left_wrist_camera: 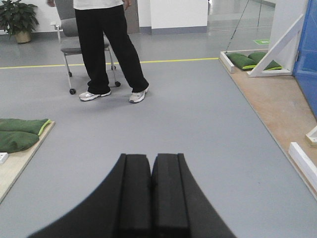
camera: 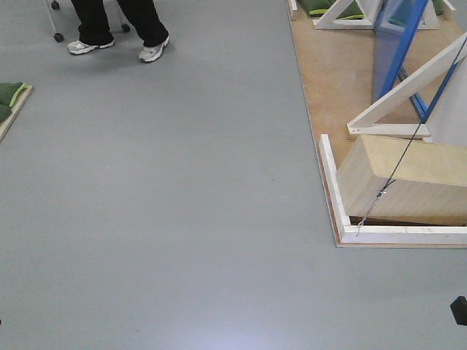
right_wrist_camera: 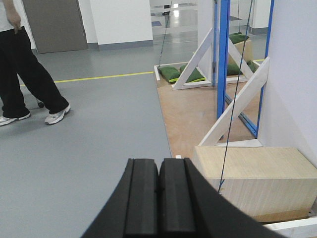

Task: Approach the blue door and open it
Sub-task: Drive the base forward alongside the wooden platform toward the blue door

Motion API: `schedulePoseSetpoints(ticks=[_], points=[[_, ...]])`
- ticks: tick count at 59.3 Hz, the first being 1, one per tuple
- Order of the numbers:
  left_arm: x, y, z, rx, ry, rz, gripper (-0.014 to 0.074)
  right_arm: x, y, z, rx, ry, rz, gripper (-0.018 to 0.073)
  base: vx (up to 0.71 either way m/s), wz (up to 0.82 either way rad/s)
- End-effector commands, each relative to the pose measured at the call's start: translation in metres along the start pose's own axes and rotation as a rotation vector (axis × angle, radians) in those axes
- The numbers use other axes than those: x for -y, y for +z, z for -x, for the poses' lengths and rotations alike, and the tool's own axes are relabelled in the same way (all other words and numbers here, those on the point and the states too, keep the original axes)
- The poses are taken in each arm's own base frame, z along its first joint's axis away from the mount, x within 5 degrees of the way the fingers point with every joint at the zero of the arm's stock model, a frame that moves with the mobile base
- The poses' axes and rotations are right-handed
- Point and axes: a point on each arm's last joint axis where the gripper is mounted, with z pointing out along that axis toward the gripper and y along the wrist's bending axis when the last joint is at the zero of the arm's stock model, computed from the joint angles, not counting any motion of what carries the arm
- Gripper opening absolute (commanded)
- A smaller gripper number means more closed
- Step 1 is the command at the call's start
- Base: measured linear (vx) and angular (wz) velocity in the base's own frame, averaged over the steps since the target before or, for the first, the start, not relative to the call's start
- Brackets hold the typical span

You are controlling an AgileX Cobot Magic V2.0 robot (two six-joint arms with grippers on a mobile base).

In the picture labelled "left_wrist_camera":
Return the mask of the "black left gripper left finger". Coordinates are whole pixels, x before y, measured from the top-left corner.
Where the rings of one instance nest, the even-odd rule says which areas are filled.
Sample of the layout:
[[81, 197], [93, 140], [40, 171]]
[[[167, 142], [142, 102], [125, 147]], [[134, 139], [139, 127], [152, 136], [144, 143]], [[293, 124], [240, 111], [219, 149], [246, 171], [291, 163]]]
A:
[[146, 155], [121, 154], [80, 204], [32, 238], [149, 238], [151, 170]]

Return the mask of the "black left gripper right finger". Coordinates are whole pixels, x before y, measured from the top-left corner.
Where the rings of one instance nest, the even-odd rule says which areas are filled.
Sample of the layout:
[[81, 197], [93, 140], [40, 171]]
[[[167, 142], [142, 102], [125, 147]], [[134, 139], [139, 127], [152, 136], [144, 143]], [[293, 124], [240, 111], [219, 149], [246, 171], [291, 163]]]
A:
[[152, 171], [155, 238], [233, 238], [194, 179], [183, 154], [157, 155]]

